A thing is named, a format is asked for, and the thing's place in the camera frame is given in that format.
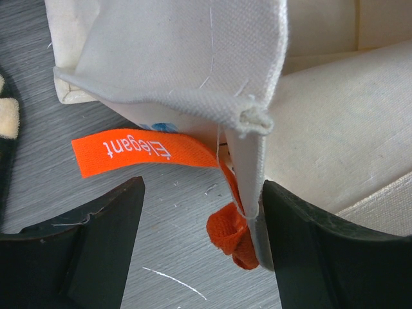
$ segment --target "orange fabric tag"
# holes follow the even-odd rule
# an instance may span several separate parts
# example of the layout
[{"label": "orange fabric tag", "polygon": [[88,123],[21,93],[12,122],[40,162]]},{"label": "orange fabric tag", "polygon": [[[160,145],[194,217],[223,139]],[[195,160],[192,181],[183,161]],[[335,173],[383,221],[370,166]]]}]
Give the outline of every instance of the orange fabric tag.
[{"label": "orange fabric tag", "polygon": [[[84,178],[142,163],[219,167],[216,154],[207,146],[181,134],[114,129],[73,140],[71,144]],[[241,207],[235,176],[223,162],[220,167]],[[209,218],[207,231],[211,241],[225,254],[231,254],[240,267],[258,266],[246,219],[233,203]]]}]

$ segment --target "black plastic piece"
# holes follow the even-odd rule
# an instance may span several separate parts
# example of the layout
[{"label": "black plastic piece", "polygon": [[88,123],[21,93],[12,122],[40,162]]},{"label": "black plastic piece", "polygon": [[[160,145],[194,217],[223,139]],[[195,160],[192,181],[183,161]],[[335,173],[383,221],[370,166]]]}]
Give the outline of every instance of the black plastic piece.
[{"label": "black plastic piece", "polygon": [[283,309],[412,308],[412,236],[361,227],[265,182]]},{"label": "black plastic piece", "polygon": [[19,234],[0,234],[0,308],[120,308],[144,191],[132,178]]}]

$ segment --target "beige fabric surface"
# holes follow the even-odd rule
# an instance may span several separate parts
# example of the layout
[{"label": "beige fabric surface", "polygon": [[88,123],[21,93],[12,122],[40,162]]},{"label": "beige fabric surface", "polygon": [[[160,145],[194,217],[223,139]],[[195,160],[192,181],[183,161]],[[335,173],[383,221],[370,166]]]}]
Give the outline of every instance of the beige fabric surface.
[{"label": "beige fabric surface", "polygon": [[270,109],[276,129],[267,137],[266,176],[346,218],[366,214],[360,208],[400,212],[400,225],[384,216],[379,225],[373,216],[356,221],[412,234],[412,206],[402,195],[409,182],[389,187],[399,191],[390,203],[377,198],[412,170],[411,72],[408,41],[282,77]]}]

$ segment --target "gray table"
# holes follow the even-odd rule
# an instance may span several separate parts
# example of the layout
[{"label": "gray table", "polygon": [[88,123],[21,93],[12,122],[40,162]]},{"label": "gray table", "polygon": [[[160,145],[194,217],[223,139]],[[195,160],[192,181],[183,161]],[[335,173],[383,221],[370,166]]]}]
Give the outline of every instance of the gray table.
[{"label": "gray table", "polygon": [[230,200],[219,171],[136,165],[82,179],[71,140],[133,124],[97,102],[59,103],[42,0],[0,0],[0,29],[0,67],[12,76],[22,109],[3,232],[19,232],[143,176],[147,191],[122,308],[281,307],[273,273],[244,271],[209,241],[208,216]]}]

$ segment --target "canvas bag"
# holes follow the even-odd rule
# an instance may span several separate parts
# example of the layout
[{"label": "canvas bag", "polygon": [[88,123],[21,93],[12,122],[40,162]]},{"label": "canvas bag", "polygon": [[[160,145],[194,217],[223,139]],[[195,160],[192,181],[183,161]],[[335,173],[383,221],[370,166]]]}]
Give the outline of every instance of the canvas bag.
[{"label": "canvas bag", "polygon": [[[46,0],[60,101],[100,100],[213,149],[221,125],[264,267],[264,179],[355,223],[410,234],[412,50],[396,45],[412,38],[409,1],[290,0],[285,63],[285,1],[249,2]],[[283,66],[293,74],[268,110]]]}]

